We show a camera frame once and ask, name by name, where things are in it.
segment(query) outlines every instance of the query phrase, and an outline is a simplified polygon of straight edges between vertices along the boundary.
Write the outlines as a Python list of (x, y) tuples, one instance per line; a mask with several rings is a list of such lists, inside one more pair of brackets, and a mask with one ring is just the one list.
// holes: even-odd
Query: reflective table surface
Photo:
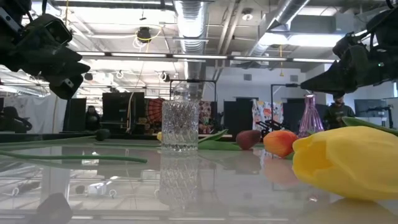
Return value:
[(398, 201), (339, 197), (263, 150), (164, 154), (157, 147), (53, 146), (19, 154), (127, 155), (102, 160), (0, 159), (0, 223), (398, 223)]

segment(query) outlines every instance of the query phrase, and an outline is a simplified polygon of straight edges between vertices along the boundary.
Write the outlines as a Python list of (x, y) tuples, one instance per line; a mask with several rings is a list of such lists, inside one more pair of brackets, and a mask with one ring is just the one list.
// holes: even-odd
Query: ceiling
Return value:
[[(180, 53), (181, 47), (178, 37), (178, 27), (176, 24), (175, 13), (172, 11), (142, 10), (117, 8), (120, 2), (109, 0), (109, 7), (75, 7), (74, 1), (70, 1), (68, 9), (64, 1), (52, 1), (54, 7), (58, 10), (49, 9), (50, 13), (65, 20), (66, 11), (68, 11), (67, 25), (73, 32), (73, 41), (70, 48), (76, 51), (109, 51), (109, 52), (156, 52), (156, 53)], [(252, 19), (245, 21), (241, 18), (242, 14), (234, 11), (238, 17), (237, 26), (233, 32), (232, 40), (227, 48), (227, 54), (240, 52), (245, 54), (253, 47), (258, 38), (258, 25), (264, 14), (276, 9), (278, 0), (245, 0), (242, 1), (243, 8), (252, 9)], [(33, 10), (40, 14), (41, 2), (38, 5), (34, 1)], [(208, 24), (206, 30), (206, 54), (216, 54), (223, 31), (223, 15), (230, 0), (215, 0), (208, 6)], [(333, 16), (337, 12), (345, 14), (357, 14), (359, 12), (369, 11), (381, 7), (384, 1), (357, 1), (357, 0), (312, 0), (300, 11), (299, 15), (309, 16)], [(153, 38), (149, 44), (140, 45), (135, 43), (136, 32), (140, 27), (149, 27)], [(269, 47), (267, 54), (270, 56), (300, 57), (300, 58), (329, 58), (333, 54), (330, 47), (298, 47), (293, 45), (281, 45), (280, 48)], [(125, 88), (127, 91), (133, 91), (135, 86), (158, 86), (167, 87), (169, 84), (159, 79), (159, 74), (165, 72), (172, 78), (184, 78), (184, 66), (182, 61), (173, 62), (148, 62), (132, 60), (90, 60), (82, 61), (91, 66), (91, 71), (100, 78), (94, 78), (93, 81), (85, 81), (85, 85), (107, 84), (131, 86)], [(305, 72), (310, 65), (308, 63), (284, 63), (270, 62), (269, 68), (299, 68)], [(3, 82), (12, 83), (37, 83), (23, 72), (12, 73), (3, 69), (0, 72), (0, 78)], [(30, 88), (33, 91), (48, 91), (44, 88)], [(79, 90), (83, 95), (100, 95), (108, 91), (107, 88), (84, 88)], [(167, 90), (160, 90), (159, 94), (168, 94)]]

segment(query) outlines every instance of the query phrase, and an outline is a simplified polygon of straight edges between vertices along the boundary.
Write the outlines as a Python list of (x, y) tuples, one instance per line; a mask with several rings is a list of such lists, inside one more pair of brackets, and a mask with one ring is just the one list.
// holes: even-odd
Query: glass bottle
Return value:
[(315, 107), (315, 95), (305, 96), (305, 110), (301, 119), (300, 129), (298, 131), (299, 138), (305, 138), (311, 133), (323, 131), (323, 125), (318, 111)]
[(199, 102), (190, 99), (195, 84), (179, 85), (174, 99), (162, 105), (162, 151), (189, 152), (198, 149)]

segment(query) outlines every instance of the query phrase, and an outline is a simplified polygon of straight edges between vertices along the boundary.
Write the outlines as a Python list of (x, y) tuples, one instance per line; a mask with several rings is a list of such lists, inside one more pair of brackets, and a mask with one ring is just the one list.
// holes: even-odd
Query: purple glass vase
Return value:
[(315, 95), (307, 95), (305, 96), (305, 111), (301, 119), (298, 137), (305, 138), (311, 135), (311, 133), (320, 131), (323, 131), (323, 125), (315, 107)]

